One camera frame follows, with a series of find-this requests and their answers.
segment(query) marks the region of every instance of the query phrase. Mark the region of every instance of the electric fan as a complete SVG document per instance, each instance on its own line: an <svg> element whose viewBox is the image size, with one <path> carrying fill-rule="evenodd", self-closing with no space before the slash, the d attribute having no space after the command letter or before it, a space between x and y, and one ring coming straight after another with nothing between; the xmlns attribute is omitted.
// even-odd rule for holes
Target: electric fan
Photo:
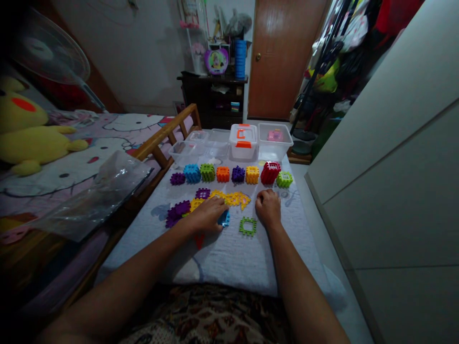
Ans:
<svg viewBox="0 0 459 344"><path fill-rule="evenodd" d="M64 30L34 9L30 10L11 58L31 72L61 84L78 85L97 107L104 104L85 81L91 74L89 61Z"/></svg>

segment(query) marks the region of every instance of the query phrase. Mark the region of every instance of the dark wooden cabinet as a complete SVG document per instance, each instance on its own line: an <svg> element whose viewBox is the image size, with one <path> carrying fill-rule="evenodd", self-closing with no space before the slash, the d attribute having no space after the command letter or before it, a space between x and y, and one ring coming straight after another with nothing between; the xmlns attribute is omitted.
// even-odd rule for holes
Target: dark wooden cabinet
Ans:
<svg viewBox="0 0 459 344"><path fill-rule="evenodd" d="M197 104L197 110L204 129L230 129L232 124L242 123L244 108L244 89L248 77L236 79L233 76L196 76L184 74L177 80L182 81L185 104ZM212 85L225 86L229 90L223 94L212 90ZM239 102L239 111L231 110L231 102Z"/></svg>

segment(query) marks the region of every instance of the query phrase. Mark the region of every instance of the pikachu plush toy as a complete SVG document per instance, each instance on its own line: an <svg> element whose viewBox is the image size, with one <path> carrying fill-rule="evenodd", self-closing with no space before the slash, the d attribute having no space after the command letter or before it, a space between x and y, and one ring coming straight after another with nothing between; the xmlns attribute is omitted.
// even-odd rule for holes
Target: pikachu plush toy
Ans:
<svg viewBox="0 0 459 344"><path fill-rule="evenodd" d="M46 111L18 94L23 90L24 85L14 78L0 81L0 160L13 164L15 174L37 173L41 165L87 148L86 141L71 142L63 135L74 133L75 128L45 126Z"/></svg>

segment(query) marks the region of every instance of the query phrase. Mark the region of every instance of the white blanket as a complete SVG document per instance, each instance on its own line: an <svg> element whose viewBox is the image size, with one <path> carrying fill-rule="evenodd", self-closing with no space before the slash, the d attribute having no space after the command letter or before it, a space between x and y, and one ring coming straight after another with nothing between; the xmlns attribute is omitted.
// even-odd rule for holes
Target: white blanket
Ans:
<svg viewBox="0 0 459 344"><path fill-rule="evenodd" d="M248 164L225 160L221 166L228 166L231 173L236 165L242 167L258 165L261 172L263 164L263 161ZM292 172L287 157L282 161L282 170ZM241 191L251 198L251 202L244 211L241 211L240 206L230 207L229 226L218 236L206 236L201 250L197 249L194 240L184 245L167 265L161 280L177 284L217 283L263 295L277 296L276 275L268 236L254 208L257 193L269 187L261 183L235 185L231 181L218 183L216 180L211 183L185 183L172 186L169 179L175 172L178 171L168 171L159 183L100 268L96 283L100 283L126 260L168 230L165 227L165 220L167 210L171 206L183 200L192 200L198 188L208 188L211 191L218 189L225 193ZM274 184L273 190L281 197L282 223L289 237L322 291L329 300L332 299L334 297L332 288L319 260L295 182L288 189L281 189ZM257 231L253 237L244 236L239 232L239 224L243 216L258 221Z"/></svg>

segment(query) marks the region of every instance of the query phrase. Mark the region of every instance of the green block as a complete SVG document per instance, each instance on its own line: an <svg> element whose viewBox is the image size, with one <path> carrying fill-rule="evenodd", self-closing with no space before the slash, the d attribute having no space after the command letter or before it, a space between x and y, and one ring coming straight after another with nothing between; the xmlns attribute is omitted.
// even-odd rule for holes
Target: green block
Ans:
<svg viewBox="0 0 459 344"><path fill-rule="evenodd" d="M212 164L202 164L199 169L204 182L213 182L215 180L215 168Z"/></svg>
<svg viewBox="0 0 459 344"><path fill-rule="evenodd" d="M244 229L244 222L252 222L252 230L246 230ZM251 217L243 217L242 220L240 221L239 224L239 231L247 236L253 236L257 232L257 220L251 218Z"/></svg>
<svg viewBox="0 0 459 344"><path fill-rule="evenodd" d="M293 182L293 177L290 172L281 171L276 178L277 186L282 188L288 188Z"/></svg>

